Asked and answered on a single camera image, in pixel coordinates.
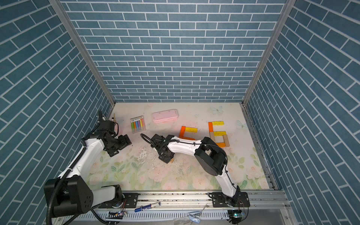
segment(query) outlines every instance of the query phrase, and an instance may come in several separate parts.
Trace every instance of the pink pencil case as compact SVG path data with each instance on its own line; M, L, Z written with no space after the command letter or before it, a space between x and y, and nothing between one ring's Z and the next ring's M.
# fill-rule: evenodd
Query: pink pencil case
M179 117L176 109L165 110L153 113L152 118L154 123L161 123L170 120L177 120Z

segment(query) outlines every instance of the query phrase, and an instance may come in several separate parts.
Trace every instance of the orange wooden block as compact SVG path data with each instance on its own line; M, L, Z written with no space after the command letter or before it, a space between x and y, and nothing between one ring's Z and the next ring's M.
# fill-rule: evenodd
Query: orange wooden block
M212 128L212 122L209 122L209 132L214 132L214 129Z
M183 137L183 136L184 136L185 128L186 128L186 127L184 127L184 126L181 127L179 137Z
M187 138L187 137L182 137L182 139L192 140L192 141L195 141L195 140L196 140L196 139L194 139L194 138Z
M216 144L217 144L219 147L221 147L221 148L226 147L224 142L216 143Z

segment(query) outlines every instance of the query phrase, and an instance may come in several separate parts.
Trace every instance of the metal corner post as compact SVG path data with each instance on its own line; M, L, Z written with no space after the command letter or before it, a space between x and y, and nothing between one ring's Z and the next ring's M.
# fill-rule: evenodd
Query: metal corner post
M100 75L100 73L99 73L93 59L90 57L89 53L87 52L85 45L83 44L82 40L80 39L79 34L77 33L74 25L72 24L72 22L70 20L70 17L66 13L66 11L65 11L63 5L61 4L60 0L49 0L49 2L51 4L51 6L53 7L54 11L56 12L56 14L58 15L60 21L64 25L66 31L69 33L72 41L76 45L76 47L79 50L80 54L84 58L86 64L88 65L91 72L93 73L93 76L95 77L95 79L99 83L99 85L100 85L101 89L103 90L103 92L105 93L106 97L110 101L111 105L114 106L115 105L115 100L114 100L113 96L111 95L111 93L110 93L108 87L106 86L103 78L101 77L101 75Z
M255 88L255 85L257 83L257 81L260 78L260 75L262 73L262 71L264 70L265 64L267 63L267 60L269 59L270 53L273 50L276 41L278 39L278 37L280 36L281 30L284 27L284 24L291 12L291 9L293 8L294 4L295 4L296 0L287 0L283 10L281 11L280 17L278 22L275 25L274 31L270 37L270 40L264 50L264 54L262 55L262 58L259 62L259 65L256 68L256 71L254 73L254 76L250 82L249 88L247 89L246 93L245 93L245 97L243 100L243 104L246 105L250 99L250 96Z

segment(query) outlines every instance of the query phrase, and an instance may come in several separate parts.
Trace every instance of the metal frame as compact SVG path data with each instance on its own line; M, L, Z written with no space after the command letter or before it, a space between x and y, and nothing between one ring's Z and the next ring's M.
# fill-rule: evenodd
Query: metal frame
M85 45L83 44L82 40L80 39L79 34L77 33L74 25L72 24L68 14L66 13L63 5L61 4L60 0L49 0L51 6L53 7L54 11L58 15L60 21L64 25L66 31L69 33L72 41L76 45L77 49L79 50L80 54L84 58L86 64L90 68L91 72L93 73L93 76L99 83L101 89L105 93L106 97L110 101L112 106L115 106L115 100L110 93L108 87L106 86L103 78L101 77L93 59L90 57L89 53L86 50Z
M170 210L181 210L181 212L202 210L207 204L207 212L218 212L221 210L238 209L237 207L213 208L212 200L208 196L209 192L218 190L181 190L181 191L139 191L138 206L147 205L157 201L161 201L161 207L152 208L147 212L163 213ZM286 225L296 225L291 223L289 214L290 204L282 190L244 190L248 193L250 207L249 210L258 209L280 209ZM109 209L96 209L99 216L105 217ZM63 223L71 216L57 218L57 221ZM75 219L76 221L94 220L91 212ZM138 218L127 218L126 221L137 221Z
M259 65L256 68L254 76L253 76L252 80L250 81L249 88L247 89L247 91L245 93L244 100L243 100L244 105L246 105L250 99L251 93L253 92L255 85L256 85L257 81L259 80L262 71L264 70L265 64L267 63L270 53L273 50L278 37L280 36L281 30L283 29L284 24L285 24L286 20L288 19L290 11L295 4L295 1L296 0L287 0L281 11L279 20L275 25L274 31L270 37L268 44L266 45L264 54L261 57L261 60L259 62Z
M271 183L273 184L273 189L278 190L279 186L275 180L274 174L271 171L271 167L266 159L264 149L262 148L261 143L259 141L259 136L258 136L258 134L255 130L254 124L250 118L249 111L247 110L247 107L241 103L240 103L240 107L243 111L247 127L249 129L252 141L254 142L255 149L256 149L258 158L260 160L261 167L264 170L265 176L268 175L270 177Z

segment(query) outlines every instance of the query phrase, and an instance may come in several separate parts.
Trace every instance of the mounting plate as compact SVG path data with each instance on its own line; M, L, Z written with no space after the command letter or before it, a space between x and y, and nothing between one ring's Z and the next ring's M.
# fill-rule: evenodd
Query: mounting plate
M124 208L136 208L139 194L138 193L123 193L123 195L125 196L124 201L126 199ZM99 208L114 209L113 207L111 207L111 204L106 204L106 203L101 204L101 206L99 206Z
M222 192L212 192L212 206L214 208L221 207L250 207L249 197L246 192L239 192L239 194L234 195L232 198L224 195Z

